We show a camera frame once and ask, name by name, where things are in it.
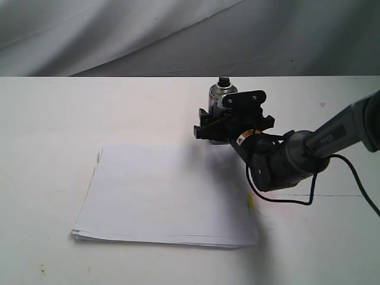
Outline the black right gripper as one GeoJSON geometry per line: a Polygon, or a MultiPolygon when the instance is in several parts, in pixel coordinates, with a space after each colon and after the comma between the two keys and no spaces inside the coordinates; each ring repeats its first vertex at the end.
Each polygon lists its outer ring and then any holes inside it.
{"type": "Polygon", "coordinates": [[[246,110],[231,110],[226,115],[220,115],[214,122],[210,122],[211,114],[199,109],[199,125],[194,126],[194,135],[198,140],[230,141],[241,133],[253,129],[265,131],[274,127],[274,117],[262,114],[262,108],[256,107],[246,110]]]}

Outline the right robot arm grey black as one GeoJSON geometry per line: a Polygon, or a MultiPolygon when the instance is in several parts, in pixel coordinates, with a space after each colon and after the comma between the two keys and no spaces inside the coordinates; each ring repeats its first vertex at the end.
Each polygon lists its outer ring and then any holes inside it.
{"type": "Polygon", "coordinates": [[[361,141],[379,150],[379,92],[347,106],[315,131],[271,135],[275,119],[264,116],[262,90],[222,95],[211,113],[199,111],[197,139],[230,144],[248,165],[256,188],[268,192],[296,186],[325,170],[329,156],[361,141]]]}

